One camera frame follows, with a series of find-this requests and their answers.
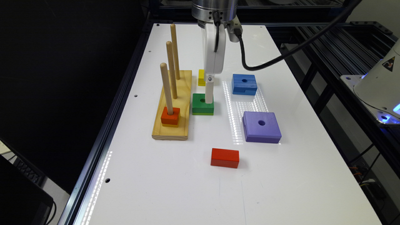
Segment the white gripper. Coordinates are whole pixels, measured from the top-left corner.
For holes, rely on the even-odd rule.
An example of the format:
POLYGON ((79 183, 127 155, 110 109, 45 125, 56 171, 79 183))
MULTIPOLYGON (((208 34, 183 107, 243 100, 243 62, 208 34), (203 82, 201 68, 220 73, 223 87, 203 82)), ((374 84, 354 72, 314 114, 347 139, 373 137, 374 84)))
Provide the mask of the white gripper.
POLYGON ((221 74, 224 66, 224 56, 226 49, 226 32, 223 25, 217 28, 213 23, 206 23, 202 29, 204 70, 206 76, 205 102, 212 104, 214 94, 213 74, 221 74))

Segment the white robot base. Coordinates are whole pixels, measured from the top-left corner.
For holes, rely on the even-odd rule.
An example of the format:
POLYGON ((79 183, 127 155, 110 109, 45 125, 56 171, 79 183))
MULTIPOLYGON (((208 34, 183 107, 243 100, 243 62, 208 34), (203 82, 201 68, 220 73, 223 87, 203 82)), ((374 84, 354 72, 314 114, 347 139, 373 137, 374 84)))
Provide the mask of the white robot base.
POLYGON ((382 126, 399 125, 399 42, 364 75, 341 80, 382 126))

